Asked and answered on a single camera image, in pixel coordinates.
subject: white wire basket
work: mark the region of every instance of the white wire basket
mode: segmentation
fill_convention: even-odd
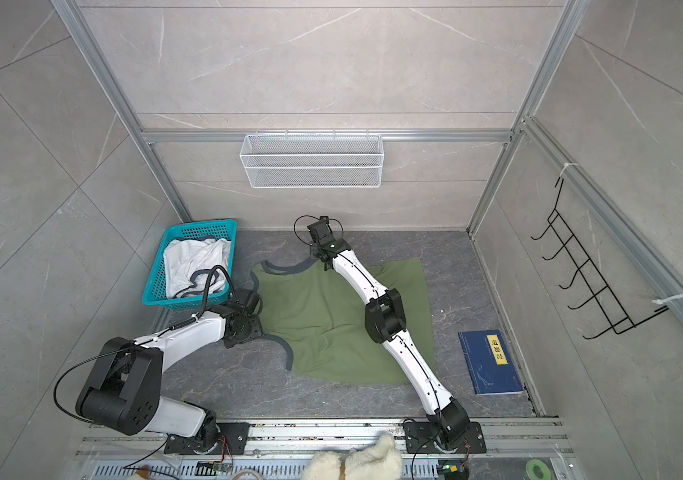
[[[385,147],[379,134],[257,133],[240,160],[254,188],[378,187]]]

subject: white cloth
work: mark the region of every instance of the white cloth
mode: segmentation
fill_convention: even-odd
[[[312,457],[301,480],[338,480],[341,454],[320,452]],[[397,480],[403,474],[403,457],[394,437],[384,434],[376,445],[350,454],[344,460],[345,480]]]
[[[232,243],[226,239],[172,240],[162,254],[165,295],[169,298],[202,295],[208,273],[216,265],[228,268]],[[208,293],[224,289],[226,279],[216,270]]]

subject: black wire rack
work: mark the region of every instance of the black wire rack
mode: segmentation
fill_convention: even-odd
[[[581,307],[585,306],[587,303],[589,303],[592,300],[595,300],[597,303],[598,307],[600,308],[600,312],[603,313],[605,316],[605,320],[608,322],[609,327],[606,328],[605,330],[597,333],[596,335],[593,336],[585,336],[582,335],[585,339],[587,340],[593,340],[596,339],[597,337],[601,336],[604,333],[607,333],[608,331],[613,330],[613,332],[616,335],[620,335],[627,330],[631,330],[637,326],[640,326],[644,324],[645,322],[651,320],[655,316],[661,315],[663,312],[666,312],[669,310],[667,306],[661,306],[660,308],[656,309],[653,311],[653,314],[651,316],[648,316],[644,318],[641,321],[634,321],[632,317],[627,313],[627,311],[624,308],[624,305],[619,301],[619,298],[616,296],[616,294],[613,292],[613,289],[611,286],[608,284],[608,281],[605,280],[605,277],[603,276],[603,273],[600,272],[600,268],[595,264],[595,262],[592,260],[592,257],[589,255],[589,252],[586,251],[584,248],[584,245],[582,245],[581,241],[579,241],[579,238],[576,236],[575,233],[573,233],[573,230],[571,230],[571,227],[568,225],[566,222],[566,219],[563,218],[563,216],[560,214],[560,212],[557,209],[558,202],[560,201],[560,194],[563,192],[563,178],[558,178],[557,182],[555,183],[555,188],[559,188],[557,191],[557,198],[555,199],[555,206],[552,208],[552,212],[547,216],[547,228],[544,229],[541,235],[539,236],[531,236],[531,239],[533,240],[541,240],[541,238],[548,232],[552,231],[555,236],[557,237],[559,243],[560,243],[560,248],[558,249],[557,252],[555,252],[554,255],[550,256],[549,258],[542,256],[542,258],[546,261],[553,260],[556,256],[560,254],[560,252],[565,251],[570,258],[570,260],[573,262],[573,265],[577,268],[577,270],[573,273],[573,276],[571,277],[571,281],[568,283],[568,285],[563,286],[563,285],[558,285],[560,288],[563,290],[569,289],[571,286],[573,286],[574,281],[577,279],[577,276],[581,276],[582,279],[584,280],[584,283],[586,284],[587,288],[589,289],[589,293],[591,294],[588,299],[583,301],[580,305],[578,306],[570,306],[568,305],[567,307],[571,310],[578,310]],[[557,231],[557,229],[554,226],[554,223],[556,220],[560,219],[562,224],[565,226],[565,229],[567,230],[567,234],[560,235],[560,233]],[[579,258],[585,257],[585,261],[577,261],[574,256],[578,256]],[[592,283],[587,280],[587,276],[584,274],[584,269],[586,269],[588,266],[591,266],[594,271],[597,273],[599,276],[599,281],[602,282],[602,285],[594,285],[594,281]],[[606,308],[604,305],[604,301],[600,300],[600,295],[601,293],[606,292],[606,294],[610,295],[610,298],[613,298],[615,301],[615,304],[618,305],[619,307],[619,315],[621,316],[620,320],[614,322],[611,321],[611,315],[609,315],[606,312]]]

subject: blue plastic basket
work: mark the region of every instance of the blue plastic basket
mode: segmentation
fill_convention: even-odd
[[[160,247],[157,256],[154,257],[152,272],[149,274],[147,286],[144,288],[142,302],[147,306],[163,306],[169,310],[181,310],[194,308],[202,304],[202,296],[188,296],[186,298],[168,299],[165,296],[165,264],[162,259],[165,247],[171,240],[201,240],[207,236],[213,236],[216,240],[225,238],[230,240],[232,245],[229,249],[229,264],[227,271],[232,272],[232,259],[234,258],[234,236],[237,233],[238,223],[234,220],[210,220],[207,222],[195,222],[193,224],[174,225],[165,231],[160,240]],[[229,294],[229,284],[224,287],[224,291],[212,293],[208,296],[208,303],[211,305],[224,303]]]

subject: yellow label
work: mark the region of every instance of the yellow label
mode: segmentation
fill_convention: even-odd
[[[493,353],[493,358],[496,360],[497,365],[506,365],[507,356],[504,355],[504,350],[501,348],[501,342],[499,341],[498,335],[486,335],[488,339],[488,345],[490,345],[490,351]]]

